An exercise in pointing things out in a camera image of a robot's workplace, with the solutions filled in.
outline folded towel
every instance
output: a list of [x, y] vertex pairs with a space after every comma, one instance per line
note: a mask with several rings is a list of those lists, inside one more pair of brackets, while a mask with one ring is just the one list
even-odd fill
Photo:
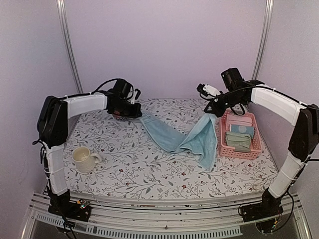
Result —
[[216, 160], [216, 116], [204, 114], [188, 135], [171, 128], [148, 112], [139, 118], [153, 141], [167, 152], [182, 152], [189, 149], [201, 155], [199, 164], [211, 171]]
[[235, 147], [236, 152], [250, 152], [251, 137], [247, 133], [226, 132], [227, 146]]
[[231, 124], [252, 126], [252, 119], [250, 117], [247, 117], [247, 116], [227, 115], [226, 116], [226, 130], [230, 130]]
[[230, 131], [234, 133], [247, 133], [250, 135], [251, 138], [253, 138], [255, 133], [255, 128], [251, 126], [231, 124]]

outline white wall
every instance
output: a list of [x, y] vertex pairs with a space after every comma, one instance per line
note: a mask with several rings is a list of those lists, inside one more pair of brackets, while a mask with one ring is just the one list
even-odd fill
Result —
[[0, 238], [16, 239], [45, 185], [36, 123], [45, 97], [76, 92], [56, 1], [0, 0]]
[[65, 4], [84, 91], [121, 77], [141, 90], [141, 98], [198, 98], [199, 83], [225, 89], [220, 73], [228, 68], [251, 79], [266, 1]]
[[[259, 80], [306, 103], [319, 105], [319, 1], [276, 0]], [[293, 132], [283, 119], [253, 107], [259, 129], [279, 166]], [[319, 158], [319, 150], [314, 152]], [[314, 238], [319, 238], [319, 163], [309, 163], [294, 186]]]

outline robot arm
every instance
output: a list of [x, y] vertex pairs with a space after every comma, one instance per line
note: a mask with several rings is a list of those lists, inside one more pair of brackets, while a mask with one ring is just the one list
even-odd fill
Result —
[[114, 87], [108, 91], [46, 98], [37, 124], [39, 140], [35, 143], [41, 142], [43, 146], [41, 160], [49, 184], [49, 212], [82, 221], [88, 221], [90, 217], [87, 202], [70, 202], [70, 191], [65, 182], [63, 149], [68, 137], [68, 119], [96, 110], [108, 110], [109, 114], [116, 117], [140, 117], [141, 105], [135, 103], [140, 93], [138, 89], [134, 91], [133, 86], [127, 81], [116, 79]]
[[237, 68], [228, 69], [221, 76], [229, 90], [225, 94], [209, 85], [200, 84], [197, 87], [201, 94], [212, 96], [204, 110], [206, 113], [221, 117], [227, 108], [252, 102], [275, 112], [295, 127], [289, 142], [287, 158], [274, 182], [264, 192], [263, 202], [257, 207], [241, 208], [244, 221], [276, 215], [278, 211], [282, 211], [281, 198], [297, 180], [309, 155], [319, 143], [318, 107], [298, 102], [260, 81], [244, 81]]

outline blue cloth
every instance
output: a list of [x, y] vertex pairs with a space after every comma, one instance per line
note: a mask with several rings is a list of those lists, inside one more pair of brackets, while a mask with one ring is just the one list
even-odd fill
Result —
[[148, 112], [139, 118], [153, 141], [167, 152], [191, 150], [201, 155], [199, 164], [211, 171], [216, 160], [217, 137], [215, 133], [216, 116], [204, 114], [188, 135], [173, 129]]

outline leaf pattern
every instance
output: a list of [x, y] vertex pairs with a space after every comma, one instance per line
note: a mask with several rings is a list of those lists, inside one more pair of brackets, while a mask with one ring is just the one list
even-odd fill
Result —
[[[187, 134], [204, 114], [207, 102], [152, 99], [140, 103], [144, 111]], [[72, 163], [72, 152], [79, 146], [103, 158], [88, 174], [78, 172]], [[209, 172], [198, 164], [198, 155], [160, 149], [138, 119], [120, 121], [106, 111], [95, 111], [81, 115], [65, 145], [65, 179], [74, 192], [135, 199], [210, 198], [258, 192], [277, 175], [263, 142], [262, 146], [263, 153], [255, 160], [217, 155], [214, 169]]]

